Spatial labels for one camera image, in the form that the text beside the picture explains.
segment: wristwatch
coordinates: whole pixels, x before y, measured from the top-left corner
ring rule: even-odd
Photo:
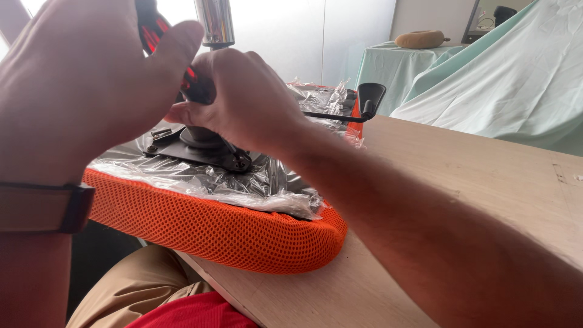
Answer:
[[[0,183],[0,233],[80,232],[91,210],[95,188]]]

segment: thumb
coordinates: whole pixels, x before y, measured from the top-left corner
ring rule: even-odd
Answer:
[[[181,22],[165,32],[148,60],[155,68],[171,73],[175,79],[181,78],[201,47],[204,34],[200,23],[193,20]]]
[[[196,127],[205,127],[214,130],[215,113],[214,104],[205,105],[195,102],[183,102],[172,105],[170,111],[164,117],[169,123],[181,123]]]

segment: black plastic base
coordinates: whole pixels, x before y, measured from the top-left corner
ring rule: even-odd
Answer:
[[[146,156],[164,155],[193,162],[220,166],[231,172],[244,173],[251,167],[251,158],[246,151],[236,148],[233,155],[224,142],[215,148],[195,148],[188,146],[181,139],[187,137],[186,127],[177,132],[165,135],[152,142],[152,146],[144,152]]]

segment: person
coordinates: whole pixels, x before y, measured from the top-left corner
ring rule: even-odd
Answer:
[[[134,0],[47,1],[0,64],[0,182],[78,184],[93,158],[162,118],[204,126],[240,148],[281,159],[325,194],[441,327],[583,325],[579,269],[309,122],[256,53],[225,49],[195,58],[202,35],[197,22],[180,23],[144,58]],[[193,58],[213,81],[215,101],[173,105]],[[360,192],[339,192],[339,175]],[[2,234],[4,327],[64,325],[70,255],[70,235]],[[169,299],[130,326],[195,326],[193,318],[206,310],[228,313],[233,326],[252,325],[225,310],[224,300],[197,301],[209,294]]]

